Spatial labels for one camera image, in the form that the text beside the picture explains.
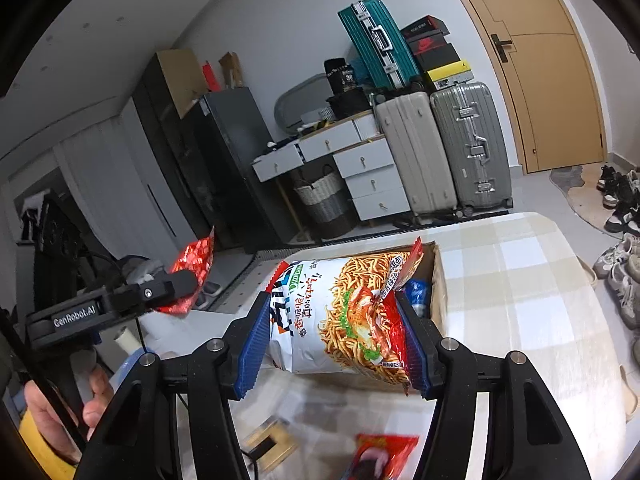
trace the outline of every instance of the wicker basket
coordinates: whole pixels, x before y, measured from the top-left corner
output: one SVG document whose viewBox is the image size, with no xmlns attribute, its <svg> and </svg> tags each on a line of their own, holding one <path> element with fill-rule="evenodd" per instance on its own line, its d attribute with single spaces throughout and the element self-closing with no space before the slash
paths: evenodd
<svg viewBox="0 0 640 480">
<path fill-rule="evenodd" d="M 322 238 L 335 238 L 356 227 L 357 216 L 348 200 L 344 181 L 335 171 L 295 190 Z"/>
</svg>

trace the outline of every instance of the human hand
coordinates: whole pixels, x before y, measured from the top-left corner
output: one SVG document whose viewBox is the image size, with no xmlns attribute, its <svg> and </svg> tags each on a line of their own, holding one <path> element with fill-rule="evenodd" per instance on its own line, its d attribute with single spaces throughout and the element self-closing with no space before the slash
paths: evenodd
<svg viewBox="0 0 640 480">
<path fill-rule="evenodd" d="M 91 438 L 104 410 L 107 409 L 107 405 L 113 398 L 113 388 L 109 384 L 107 374 L 100 365 L 97 365 L 89 375 L 89 386 L 94 393 L 94 398 L 86 403 L 82 410 L 82 420 L 89 427 L 87 438 Z M 31 415 L 33 415 L 36 428 L 38 428 L 44 440 L 69 462 L 80 462 L 81 453 L 79 449 L 69 437 L 47 398 L 33 381 L 25 384 L 24 399 Z M 67 410 L 77 424 L 77 417 L 69 408 Z"/>
</svg>

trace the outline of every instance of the white drawer cabinet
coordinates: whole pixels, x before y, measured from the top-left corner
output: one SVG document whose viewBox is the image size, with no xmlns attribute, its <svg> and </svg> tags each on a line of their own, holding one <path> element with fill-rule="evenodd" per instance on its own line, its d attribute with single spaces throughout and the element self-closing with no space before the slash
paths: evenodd
<svg viewBox="0 0 640 480">
<path fill-rule="evenodd" d="M 410 210 L 402 187 L 354 198 L 353 205 L 356 207 L 360 220 L 369 220 Z"/>
<path fill-rule="evenodd" d="M 398 169 L 393 165 L 349 176 L 345 181 L 352 198 L 402 187 Z"/>
<path fill-rule="evenodd" d="M 254 163 L 254 171 L 260 182 L 265 182 L 280 174 L 287 173 L 304 164 L 295 142 L 290 142 L 275 152 L 263 155 Z"/>
<path fill-rule="evenodd" d="M 358 117 L 354 119 L 353 122 L 356 125 L 356 130 L 361 140 L 367 140 L 380 135 L 376 120 L 373 118 L 373 113 L 365 115 L 364 117 Z"/>
<path fill-rule="evenodd" d="M 334 160 L 343 178 L 394 163 L 386 139 L 374 140 L 336 153 Z"/>
<path fill-rule="evenodd" d="M 308 162 L 360 142 L 353 121 L 346 121 L 298 141 L 302 156 Z"/>
</svg>

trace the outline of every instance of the wooden door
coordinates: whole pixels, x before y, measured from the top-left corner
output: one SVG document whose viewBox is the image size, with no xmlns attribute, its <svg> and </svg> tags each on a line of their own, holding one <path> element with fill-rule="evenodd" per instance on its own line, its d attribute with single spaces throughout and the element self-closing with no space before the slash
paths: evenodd
<svg viewBox="0 0 640 480">
<path fill-rule="evenodd" d="M 562 3 L 462 1 L 492 58 L 525 171 L 603 160 L 593 74 Z"/>
</svg>

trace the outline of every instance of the gray suitcase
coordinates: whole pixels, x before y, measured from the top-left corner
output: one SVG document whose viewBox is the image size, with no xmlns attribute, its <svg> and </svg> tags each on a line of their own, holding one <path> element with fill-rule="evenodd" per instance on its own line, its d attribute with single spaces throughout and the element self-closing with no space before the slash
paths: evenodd
<svg viewBox="0 0 640 480">
<path fill-rule="evenodd" d="M 411 210 L 426 214 L 455 208 L 456 189 L 427 94 L 396 97 L 375 111 Z"/>
<path fill-rule="evenodd" d="M 431 95 L 460 205 L 513 207 L 507 151 L 487 85 L 463 83 Z"/>
</svg>

